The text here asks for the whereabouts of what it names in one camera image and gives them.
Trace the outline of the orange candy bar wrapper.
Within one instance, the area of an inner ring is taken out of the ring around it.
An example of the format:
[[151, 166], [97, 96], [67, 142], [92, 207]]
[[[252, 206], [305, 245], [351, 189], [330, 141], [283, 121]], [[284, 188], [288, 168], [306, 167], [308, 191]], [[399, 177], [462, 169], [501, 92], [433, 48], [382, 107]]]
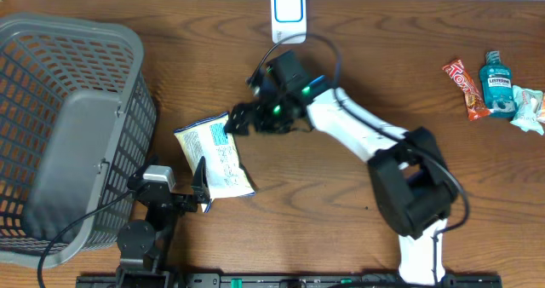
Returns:
[[461, 60], [454, 60], [442, 67], [442, 70], [451, 78], [464, 94], [465, 106], [470, 121], [491, 115], [483, 96], [476, 87]]

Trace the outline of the mint green snack packet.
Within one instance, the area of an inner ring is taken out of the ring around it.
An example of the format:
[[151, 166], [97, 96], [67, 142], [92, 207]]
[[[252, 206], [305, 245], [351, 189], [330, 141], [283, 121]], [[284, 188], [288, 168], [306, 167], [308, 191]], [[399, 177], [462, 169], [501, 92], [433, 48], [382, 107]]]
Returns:
[[514, 85], [513, 97], [517, 111], [510, 124], [519, 127], [524, 132], [531, 130], [539, 135], [544, 135], [542, 124], [538, 121], [538, 115], [542, 108], [543, 92]]

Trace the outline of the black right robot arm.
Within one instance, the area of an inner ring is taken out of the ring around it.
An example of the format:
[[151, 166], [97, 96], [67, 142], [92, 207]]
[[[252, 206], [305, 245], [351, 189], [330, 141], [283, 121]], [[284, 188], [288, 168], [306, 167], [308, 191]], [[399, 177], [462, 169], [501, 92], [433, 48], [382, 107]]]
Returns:
[[391, 125], [352, 101], [341, 88], [261, 96], [237, 104], [225, 131], [248, 135], [249, 127], [286, 134], [298, 118], [339, 141], [368, 169], [378, 210], [399, 236], [399, 275], [410, 285], [438, 285], [445, 276], [442, 235], [451, 205], [461, 195], [433, 134]]

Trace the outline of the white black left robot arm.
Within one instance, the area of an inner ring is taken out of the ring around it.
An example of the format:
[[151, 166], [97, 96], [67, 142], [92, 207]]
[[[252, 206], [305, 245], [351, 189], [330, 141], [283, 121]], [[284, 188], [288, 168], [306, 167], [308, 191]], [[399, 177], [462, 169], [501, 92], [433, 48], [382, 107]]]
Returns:
[[134, 200], [143, 204], [147, 212], [143, 220], [128, 222], [118, 231], [121, 256], [116, 287], [174, 288], [185, 285], [183, 276], [166, 266], [166, 258], [178, 219], [210, 202], [205, 158], [198, 161], [193, 173], [191, 194], [175, 193], [174, 185], [172, 169], [158, 165], [155, 158], [130, 176], [128, 189], [134, 192]]

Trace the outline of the teal mouthwash bottle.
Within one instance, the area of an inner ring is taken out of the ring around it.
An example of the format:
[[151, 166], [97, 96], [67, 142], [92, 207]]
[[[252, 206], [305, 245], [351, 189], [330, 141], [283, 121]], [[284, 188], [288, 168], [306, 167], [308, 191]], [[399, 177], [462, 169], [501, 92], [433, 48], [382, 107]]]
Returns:
[[512, 118], [517, 111], [513, 99], [511, 69], [502, 64], [499, 51], [485, 55], [485, 65], [479, 71], [485, 105], [494, 118]]

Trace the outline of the white snack bag blue edges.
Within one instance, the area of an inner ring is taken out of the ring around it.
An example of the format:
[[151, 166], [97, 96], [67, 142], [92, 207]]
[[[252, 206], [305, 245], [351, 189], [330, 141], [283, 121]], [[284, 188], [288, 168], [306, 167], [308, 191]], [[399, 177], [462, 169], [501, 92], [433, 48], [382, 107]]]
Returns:
[[174, 130], [174, 136], [192, 172], [196, 171], [199, 160], [205, 158], [210, 202], [201, 204], [203, 213], [209, 212], [215, 199], [255, 195], [252, 183], [240, 162], [235, 140], [232, 134], [224, 131], [227, 120], [228, 112], [223, 112]]

